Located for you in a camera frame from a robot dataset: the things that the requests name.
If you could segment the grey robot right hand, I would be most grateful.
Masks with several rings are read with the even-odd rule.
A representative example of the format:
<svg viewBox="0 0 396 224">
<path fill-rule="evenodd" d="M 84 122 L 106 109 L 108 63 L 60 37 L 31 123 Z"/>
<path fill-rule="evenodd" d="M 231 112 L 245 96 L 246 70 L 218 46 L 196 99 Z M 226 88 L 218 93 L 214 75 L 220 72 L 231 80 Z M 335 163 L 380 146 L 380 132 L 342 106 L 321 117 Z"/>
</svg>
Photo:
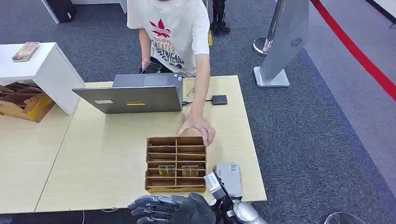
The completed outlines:
<svg viewBox="0 0 396 224">
<path fill-rule="evenodd" d="M 208 202 L 197 193 L 184 196 L 141 196 L 128 206 L 137 224 L 215 224 Z"/>
</svg>

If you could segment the person's left hand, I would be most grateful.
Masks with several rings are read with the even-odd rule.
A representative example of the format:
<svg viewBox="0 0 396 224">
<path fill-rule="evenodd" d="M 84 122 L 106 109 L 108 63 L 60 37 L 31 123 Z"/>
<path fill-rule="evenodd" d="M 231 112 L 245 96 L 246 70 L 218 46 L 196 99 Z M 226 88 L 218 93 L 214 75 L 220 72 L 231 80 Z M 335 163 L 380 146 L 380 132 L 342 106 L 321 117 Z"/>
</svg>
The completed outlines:
<svg viewBox="0 0 396 224">
<path fill-rule="evenodd" d="M 187 129 L 196 129 L 200 132 L 205 146 L 210 146 L 214 140 L 216 131 L 202 114 L 189 114 L 181 125 L 177 134 L 181 135 Z"/>
</svg>

